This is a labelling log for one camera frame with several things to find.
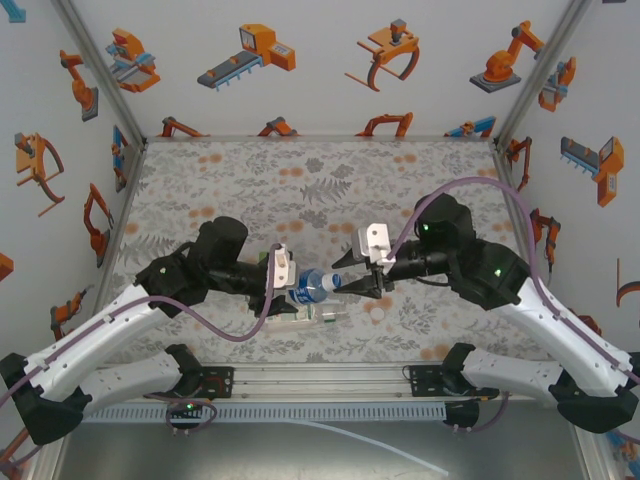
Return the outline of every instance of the white wall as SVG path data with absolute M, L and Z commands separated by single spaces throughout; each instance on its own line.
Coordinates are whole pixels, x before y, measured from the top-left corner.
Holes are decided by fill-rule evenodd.
M 632 352 L 640 351 L 640 294 L 628 294 L 616 307 L 616 258 L 623 284 L 640 280 L 639 21 L 639 2 L 594 1 L 561 58 L 577 59 L 568 97 L 555 113 L 532 106 L 516 135 L 533 139 L 525 197 L 562 224 L 551 289 L 567 306 L 596 319 L 605 338 Z M 624 147 L 625 166 L 617 197 L 602 208 L 590 175 L 560 158 L 560 139 L 598 151 L 612 135 Z M 517 181 L 521 174 L 517 165 Z
M 48 0 L 20 0 L 26 23 L 9 24 L 0 12 L 0 253 L 11 258 L 15 271 L 0 281 L 0 358 L 42 349 L 54 341 L 49 309 L 62 305 L 88 284 L 99 285 L 102 271 L 89 245 L 83 224 L 83 205 L 93 182 L 116 221 L 126 190 L 116 194 L 111 157 L 112 128 L 116 116 L 100 92 L 99 115 L 83 123 L 80 105 L 73 98 L 71 76 L 60 65 L 59 50 L 78 53 Z M 78 67 L 88 86 L 96 81 Z M 50 182 L 65 200 L 41 218 L 49 200 L 26 176 L 16 173 L 14 134 L 34 132 L 57 149 L 65 172 Z M 45 155 L 47 172 L 53 160 Z M 102 212 L 94 209 L 94 225 L 107 228 Z M 91 315 L 97 288 L 84 299 L 82 312 L 69 325 Z M 6 391 L 0 382 L 0 392 Z M 0 411 L 0 448 L 15 436 L 21 423 L 13 405 Z
M 119 27 L 157 57 L 162 80 L 142 93 L 123 91 L 146 135 L 160 133 L 169 115 L 213 135 L 256 135 L 280 115 L 300 134 L 356 134 L 371 117 L 408 111 L 415 114 L 409 134 L 442 135 L 489 115 L 500 121 L 524 81 L 487 94 L 469 77 L 484 71 L 494 52 L 508 47 L 511 29 L 524 20 L 546 40 L 567 5 L 565 0 L 74 3 L 100 48 L 111 43 L 111 32 Z M 404 82 L 379 72 L 381 91 L 376 93 L 344 72 L 366 78 L 371 54 L 356 41 L 396 18 L 420 38 L 421 57 Z M 296 50 L 297 68 L 286 72 L 270 65 L 219 92 L 199 85 L 198 76 L 241 50 L 238 28 L 244 23 L 274 29 L 279 41 Z M 103 54 L 110 64 L 111 57 Z M 534 64 L 525 47 L 515 72 L 526 78 Z M 393 131 L 395 125 L 380 127 L 381 133 Z

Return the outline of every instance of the conveyor illustration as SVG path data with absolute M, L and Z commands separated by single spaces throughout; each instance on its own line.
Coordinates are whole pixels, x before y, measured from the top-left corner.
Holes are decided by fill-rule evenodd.
M 245 24 L 240 27 L 240 52 L 198 77 L 198 83 L 220 90 L 234 78 L 259 66 L 274 64 L 284 70 L 296 68 L 295 50 L 276 41 L 276 32 L 261 24 Z
M 624 167 L 624 148 L 617 137 L 611 137 L 599 153 L 580 145 L 571 138 L 562 137 L 560 152 L 583 173 L 591 173 L 598 184 L 598 205 L 606 207 L 618 192 L 618 172 Z
M 474 133 L 480 134 L 480 137 L 487 138 L 491 135 L 493 126 L 496 124 L 496 117 L 493 115 L 478 120 L 477 122 L 466 122 L 458 128 L 449 130 L 444 134 L 445 137 L 470 137 Z

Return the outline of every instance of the bottle cap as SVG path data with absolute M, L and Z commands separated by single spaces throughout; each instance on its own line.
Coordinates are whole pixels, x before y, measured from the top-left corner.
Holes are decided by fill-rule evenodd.
M 326 274 L 322 276 L 322 288 L 327 292 L 333 292 L 336 288 L 342 285 L 342 278 L 337 273 Z

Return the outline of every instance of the white cable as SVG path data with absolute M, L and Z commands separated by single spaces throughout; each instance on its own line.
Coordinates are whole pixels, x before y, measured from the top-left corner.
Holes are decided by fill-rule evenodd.
M 414 457 L 413 455 L 407 452 L 403 452 L 402 450 L 399 450 L 396 447 L 392 447 L 391 445 L 387 445 L 386 443 L 373 440 L 372 438 L 369 438 L 369 437 L 363 437 L 362 435 L 358 435 L 357 433 L 353 433 L 348 430 L 332 427 L 331 425 L 325 425 L 324 423 L 305 422 L 304 420 L 285 420 L 284 423 L 292 423 L 294 425 L 304 425 L 305 427 L 320 428 L 322 430 L 329 430 L 330 432 L 339 433 L 347 437 L 355 438 L 356 440 L 360 440 L 361 442 L 369 443 L 371 445 L 375 445 L 376 447 L 380 447 L 392 453 L 395 453 L 396 455 L 400 455 L 401 457 L 404 457 L 407 460 L 411 460 L 412 462 L 422 465 L 425 468 L 438 472 L 444 475 L 445 477 L 449 476 L 449 472 L 447 470 L 437 467 L 432 463 L 426 462 L 418 457 Z

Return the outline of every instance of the floral tablecloth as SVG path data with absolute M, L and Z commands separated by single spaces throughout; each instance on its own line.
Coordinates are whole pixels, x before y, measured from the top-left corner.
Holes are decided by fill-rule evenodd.
M 249 238 L 241 254 L 257 261 L 271 243 L 286 243 L 302 268 L 330 265 L 349 248 L 350 234 L 372 222 L 399 234 L 417 200 L 470 175 L 497 176 L 491 146 L 480 142 L 157 142 L 149 145 L 108 298 L 135 274 L 180 244 L 203 221 L 241 220 Z M 459 188 L 480 237 L 516 249 L 502 194 Z M 345 281 L 357 278 L 357 270 Z M 297 332 L 261 331 L 237 344 L 211 334 L 184 314 L 150 331 L 112 360 L 130 362 L 172 343 L 186 343 L 209 362 L 387 362 L 442 359 L 457 341 L 529 359 L 544 352 L 495 315 L 447 288 L 401 282 L 378 301 L 341 296 L 349 319 Z M 232 334 L 256 319 L 243 297 L 210 292 L 197 310 Z

